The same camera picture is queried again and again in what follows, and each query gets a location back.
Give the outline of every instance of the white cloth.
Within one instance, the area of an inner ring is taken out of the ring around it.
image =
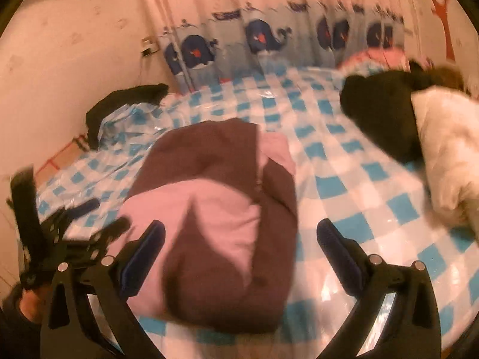
[[[436,86],[411,101],[434,210],[448,223],[469,218],[479,235],[479,104]]]

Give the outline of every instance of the pink fabric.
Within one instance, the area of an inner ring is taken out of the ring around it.
[[[280,133],[259,133],[258,187],[268,158],[295,173],[287,139]],[[237,189],[209,180],[193,179],[167,184],[127,199],[119,214],[132,222],[131,229],[111,244],[110,255],[117,255],[124,244],[138,239],[153,220],[166,228],[165,244],[155,260],[140,292],[128,300],[133,313],[147,317],[170,319],[162,285],[165,259],[180,232],[192,201],[202,235],[214,251],[235,265],[245,285],[251,278],[251,259],[255,248],[260,206]]]
[[[358,52],[343,62],[339,68],[348,69],[364,61],[375,61],[391,70],[410,70],[409,61],[404,50],[396,47],[386,50],[369,48],[365,51]]]

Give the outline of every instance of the whale print curtain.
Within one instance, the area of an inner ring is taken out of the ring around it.
[[[182,93],[404,47],[403,0],[146,0]]]

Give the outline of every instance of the wall socket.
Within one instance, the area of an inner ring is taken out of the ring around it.
[[[141,40],[141,46],[142,46],[141,56],[143,58],[151,54],[154,54],[156,51],[160,49],[158,42],[153,36],[148,36],[146,38],[143,38]]]

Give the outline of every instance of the pink and brown garment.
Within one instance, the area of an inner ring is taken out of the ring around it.
[[[152,220],[165,225],[132,311],[221,332],[274,331],[293,278],[294,174],[286,137],[238,118],[161,137],[120,209],[132,227],[109,250],[116,255]]]

